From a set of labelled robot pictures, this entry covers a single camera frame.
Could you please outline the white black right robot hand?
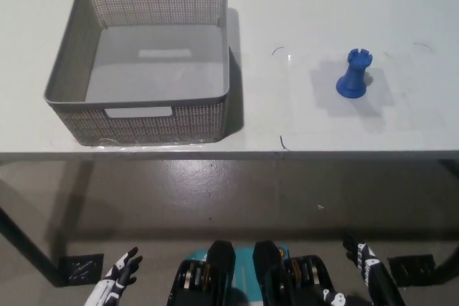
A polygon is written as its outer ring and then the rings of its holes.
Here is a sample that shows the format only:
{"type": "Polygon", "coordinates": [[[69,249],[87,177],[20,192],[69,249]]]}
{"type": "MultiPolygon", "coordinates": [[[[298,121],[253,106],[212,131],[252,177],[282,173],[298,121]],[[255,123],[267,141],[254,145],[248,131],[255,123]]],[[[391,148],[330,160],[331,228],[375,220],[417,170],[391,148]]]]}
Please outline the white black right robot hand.
{"type": "Polygon", "coordinates": [[[385,266],[366,242],[350,232],[345,232],[343,246],[346,256],[359,270],[372,300],[322,288],[317,294],[323,305],[405,305],[385,266]]]}

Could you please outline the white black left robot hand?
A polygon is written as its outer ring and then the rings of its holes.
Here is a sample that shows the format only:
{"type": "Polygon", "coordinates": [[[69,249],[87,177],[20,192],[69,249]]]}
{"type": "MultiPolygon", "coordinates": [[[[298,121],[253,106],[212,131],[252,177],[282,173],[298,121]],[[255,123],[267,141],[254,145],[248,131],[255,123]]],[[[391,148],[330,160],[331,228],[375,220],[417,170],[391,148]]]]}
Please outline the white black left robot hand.
{"type": "Polygon", "coordinates": [[[133,274],[139,269],[143,257],[138,247],[126,252],[96,284],[84,306],[117,306],[127,286],[137,280],[133,274]]]}

